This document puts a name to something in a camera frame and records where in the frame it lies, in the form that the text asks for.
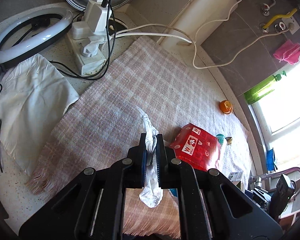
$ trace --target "screw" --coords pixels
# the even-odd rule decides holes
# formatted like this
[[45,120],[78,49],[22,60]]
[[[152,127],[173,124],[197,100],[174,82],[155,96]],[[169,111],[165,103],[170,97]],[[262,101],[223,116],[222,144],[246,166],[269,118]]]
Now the screw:
[[93,168],[86,168],[83,173],[85,175],[92,175],[94,173],[94,169]]
[[122,163],[123,163],[124,165],[129,165],[129,164],[132,163],[132,159],[125,158],[125,159],[122,160]]
[[181,163],[181,160],[179,160],[178,158],[173,158],[173,159],[171,160],[171,163],[172,163],[172,164],[175,164],[175,165],[179,165],[179,164]]
[[219,175],[219,171],[217,169],[210,169],[209,173],[212,176],[218,176]]

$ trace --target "pink cloth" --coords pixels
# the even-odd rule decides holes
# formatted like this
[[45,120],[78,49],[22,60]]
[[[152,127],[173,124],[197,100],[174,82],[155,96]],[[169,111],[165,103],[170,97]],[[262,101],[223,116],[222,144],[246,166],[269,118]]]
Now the pink cloth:
[[299,62],[300,44],[294,44],[292,41],[287,40],[279,49],[276,50],[273,56],[280,60],[280,62],[284,60],[291,65],[294,65]]

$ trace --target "power strip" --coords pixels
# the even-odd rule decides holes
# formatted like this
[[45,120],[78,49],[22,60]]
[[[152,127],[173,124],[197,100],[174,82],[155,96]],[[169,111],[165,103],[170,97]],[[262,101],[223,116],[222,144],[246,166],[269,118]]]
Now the power strip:
[[95,56],[84,57],[81,54],[81,45],[83,40],[84,39],[74,40],[72,39],[70,32],[67,33],[66,42],[68,44],[69,49],[72,52],[79,73],[82,76],[89,76],[95,74],[101,69],[104,62],[106,61],[106,58],[103,56],[99,49]]

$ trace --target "blue cloth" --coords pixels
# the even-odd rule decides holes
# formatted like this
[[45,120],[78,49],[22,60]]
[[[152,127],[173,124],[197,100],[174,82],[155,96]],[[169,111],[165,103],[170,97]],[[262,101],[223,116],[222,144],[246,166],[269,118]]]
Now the blue cloth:
[[171,188],[170,191],[171,191],[172,195],[174,195],[175,197],[178,197],[176,188]]
[[277,166],[275,165],[275,155],[273,148],[269,151],[267,151],[267,169],[268,171],[275,171],[277,169]]

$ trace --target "white plastic bag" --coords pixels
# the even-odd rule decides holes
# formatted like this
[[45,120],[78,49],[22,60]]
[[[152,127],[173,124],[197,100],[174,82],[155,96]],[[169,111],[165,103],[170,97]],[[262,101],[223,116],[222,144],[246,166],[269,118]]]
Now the white plastic bag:
[[52,129],[79,95],[40,54],[8,70],[1,84],[0,141],[21,170],[31,175]]
[[150,208],[159,205],[163,197],[163,189],[159,187],[157,161],[155,147],[157,145],[156,135],[159,133],[150,122],[149,116],[138,107],[143,121],[143,129],[146,132],[146,181],[143,191],[140,193],[140,200]]

